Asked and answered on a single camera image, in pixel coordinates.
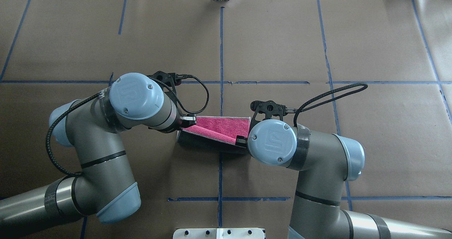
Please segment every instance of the wire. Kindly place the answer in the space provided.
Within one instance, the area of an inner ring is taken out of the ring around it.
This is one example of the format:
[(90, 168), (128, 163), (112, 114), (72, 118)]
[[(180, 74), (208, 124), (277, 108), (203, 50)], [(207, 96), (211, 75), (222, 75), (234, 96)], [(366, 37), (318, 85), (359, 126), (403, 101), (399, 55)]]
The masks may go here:
[(69, 115), (69, 113), (71, 113), (72, 111), (74, 111), (75, 109), (83, 106), (84, 104), (92, 101), (93, 99), (97, 98), (99, 96), (98, 93), (94, 94), (93, 96), (85, 99), (84, 101), (78, 103), (77, 105), (71, 107), (70, 109), (68, 109), (66, 112), (64, 112), (62, 115), (60, 115), (60, 117), (58, 117), (55, 122), (52, 123), (52, 125), (50, 125), (49, 130), (47, 131), (47, 135), (46, 135), (46, 150), (47, 150), (47, 155), (50, 158), (50, 161), (52, 162), (52, 164), (55, 166), (55, 168), (57, 168), (58, 170), (60, 170), (61, 172), (63, 172), (64, 174), (71, 176), (71, 177), (80, 177), (82, 175), (82, 173), (71, 173), (68, 170), (66, 170), (65, 168), (63, 168), (55, 159), (55, 157), (53, 156), (53, 152), (52, 152), (52, 148), (50, 147), (50, 138), (52, 137), (52, 132), (55, 129), (55, 127), (57, 126), (57, 124), (63, 120), (63, 118), (65, 118), (67, 115)]
[[(340, 95), (340, 96), (334, 97), (334, 98), (329, 99), (329, 100), (327, 100), (327, 101), (320, 102), (320, 103), (318, 103), (318, 104), (315, 104), (315, 105), (312, 105), (312, 106), (310, 106), (310, 107), (305, 108), (307, 105), (309, 105), (309, 104), (311, 104), (312, 102), (315, 102), (315, 101), (317, 101), (317, 100), (319, 100), (319, 99), (321, 99), (321, 98), (323, 98), (323, 97), (329, 96), (329, 95), (331, 95), (331, 94), (333, 94), (333, 93), (336, 93), (336, 92), (338, 92), (338, 91), (345, 91), (345, 90), (347, 90), (347, 89), (354, 88), (354, 87), (357, 87), (357, 86), (362, 86), (362, 88), (356, 89), (356, 90), (354, 90), (354, 91), (349, 91), (348, 93), (342, 94), (342, 95)], [(321, 106), (321, 105), (323, 105), (323, 104), (327, 104), (327, 103), (329, 103), (329, 102), (338, 100), (338, 99), (343, 98), (343, 97), (345, 97), (345, 96), (349, 96), (350, 94), (354, 94), (354, 93), (357, 93), (357, 92), (360, 92), (360, 91), (364, 91), (365, 89), (367, 89), (367, 87), (368, 87), (368, 85), (367, 85), (366, 83), (354, 83), (354, 84), (351, 84), (351, 85), (347, 85), (347, 86), (343, 86), (343, 87), (340, 87), (340, 88), (333, 89), (333, 90), (331, 90), (331, 91), (327, 91), (327, 92), (325, 92), (325, 93), (320, 94), (319, 96), (317, 96), (317, 97), (315, 97), (315, 98), (312, 98), (312, 99), (308, 100), (308, 101), (305, 102), (299, 109), (297, 109), (297, 112), (295, 112), (295, 115), (294, 115), (294, 117), (293, 117), (293, 125), (294, 125), (294, 127), (297, 126), (297, 118), (298, 118), (298, 115), (299, 115), (300, 113), (302, 113), (302, 112), (304, 112), (304, 111), (308, 111), (308, 110), (313, 109), (313, 108), (315, 108), (315, 107)]]
[(167, 86), (165, 83), (163, 83), (162, 81), (160, 81), (160, 80), (158, 80), (158, 79), (151, 78), (151, 76), (147, 76), (147, 77), (150, 78), (150, 79), (152, 79), (152, 80), (154, 80), (154, 81), (156, 81), (157, 83), (163, 85), (163, 87), (165, 87), (166, 89), (168, 89), (168, 91), (170, 91), (170, 92), (174, 95), (174, 97), (176, 98), (177, 103), (179, 103), (180, 107), (181, 107), (182, 110), (184, 110), (185, 112), (187, 112), (187, 113), (189, 113), (189, 114), (199, 114), (199, 113), (203, 112), (203, 111), (206, 109), (207, 105), (209, 104), (209, 97), (210, 97), (209, 89), (207, 89), (207, 86), (206, 86), (201, 80), (199, 80), (199, 78), (197, 78), (197, 77), (195, 77), (195, 76), (193, 76), (193, 75), (182, 75), (182, 76), (184, 76), (185, 79), (186, 79), (186, 78), (193, 78), (193, 79), (195, 79), (196, 81), (198, 81), (198, 83), (200, 83), (200, 84), (202, 85), (202, 87), (203, 87), (203, 88), (205, 89), (205, 91), (206, 91), (206, 94), (207, 94), (206, 103), (205, 103), (205, 105), (204, 105), (200, 110), (198, 110), (198, 111), (191, 112), (191, 111), (185, 109), (185, 107), (182, 105), (182, 102), (180, 102), (179, 98), (177, 97), (176, 93), (175, 93), (173, 90), (171, 90), (171, 88), (170, 88), (169, 86)]

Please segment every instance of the light blue joint cap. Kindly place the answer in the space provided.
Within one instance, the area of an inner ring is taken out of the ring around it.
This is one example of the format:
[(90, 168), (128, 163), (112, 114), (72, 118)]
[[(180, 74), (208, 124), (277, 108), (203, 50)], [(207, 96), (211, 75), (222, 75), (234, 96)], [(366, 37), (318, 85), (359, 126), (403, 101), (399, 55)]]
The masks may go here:
[(299, 233), (297, 233), (291, 226), (289, 226), (289, 235), (287, 239), (305, 239)]
[(354, 139), (344, 138), (334, 134), (342, 144), (347, 157), (347, 165), (349, 173), (347, 181), (354, 181), (361, 175), (361, 170), (364, 168), (364, 149), (363, 146)]
[(138, 191), (137, 182), (134, 182), (134, 184), (102, 208), (96, 216), (99, 218), (100, 223), (112, 224), (134, 214), (140, 206), (140, 191)]
[(255, 125), (248, 135), (248, 150), (258, 161), (277, 166), (286, 163), (297, 149), (297, 135), (287, 123), (268, 119)]
[[(50, 114), (49, 117), (49, 127), (62, 115), (64, 112), (68, 111), (72, 104), (74, 102), (79, 100), (74, 100), (73, 102), (70, 102), (66, 105), (63, 105), (61, 107), (58, 107), (57, 109), (53, 110), (53, 112)], [(73, 145), (69, 142), (69, 139), (66, 135), (66, 117), (63, 118), (53, 129), (52, 135), (55, 136), (56, 141), (61, 144), (62, 146), (66, 147), (72, 147)]]
[(155, 115), (163, 106), (163, 97), (162, 88), (140, 73), (122, 75), (110, 89), (114, 110), (131, 120), (144, 120)]

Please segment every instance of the white metal plate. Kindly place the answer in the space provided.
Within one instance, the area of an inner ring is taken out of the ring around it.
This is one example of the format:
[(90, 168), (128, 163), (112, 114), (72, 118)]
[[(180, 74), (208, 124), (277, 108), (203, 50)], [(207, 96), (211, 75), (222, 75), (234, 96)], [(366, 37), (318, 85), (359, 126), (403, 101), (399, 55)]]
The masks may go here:
[(265, 239), (264, 231), (260, 228), (178, 229), (173, 239)]

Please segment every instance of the pink towel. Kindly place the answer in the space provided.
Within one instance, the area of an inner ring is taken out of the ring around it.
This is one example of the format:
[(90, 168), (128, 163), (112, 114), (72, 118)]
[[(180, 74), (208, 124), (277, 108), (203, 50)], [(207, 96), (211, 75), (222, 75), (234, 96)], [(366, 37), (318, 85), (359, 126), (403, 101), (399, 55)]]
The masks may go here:
[(236, 136), (248, 137), (250, 130), (250, 117), (197, 116), (196, 121), (182, 131), (228, 144), (236, 144)]

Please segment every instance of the robotic arm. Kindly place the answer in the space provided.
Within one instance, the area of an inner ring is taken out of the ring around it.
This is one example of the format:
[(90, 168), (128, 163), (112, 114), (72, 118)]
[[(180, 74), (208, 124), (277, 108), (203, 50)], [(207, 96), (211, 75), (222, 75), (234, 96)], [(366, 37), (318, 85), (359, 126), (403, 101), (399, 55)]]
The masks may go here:
[[(282, 121), (288, 109), (273, 101), (255, 101), (247, 147), (258, 161), (299, 171), (289, 239), (452, 239), (452, 233), (339, 208), (344, 181), (353, 181), (364, 167), (364, 150), (357, 141), (336, 134), (290, 127)], [(258, 113), (265, 120), (257, 121)]]
[[(2, 236), (23, 236), (92, 214), (101, 223), (115, 223), (140, 208), (137, 182), (118, 133), (140, 124), (169, 133), (196, 123), (195, 115), (185, 116), (176, 106), (174, 84), (181, 80), (163, 72), (153, 77), (171, 84), (173, 91), (164, 93), (149, 77), (128, 73), (56, 125), (53, 134), (60, 144), (76, 148), (82, 173), (0, 201)], [(50, 125), (78, 103), (55, 109)]]

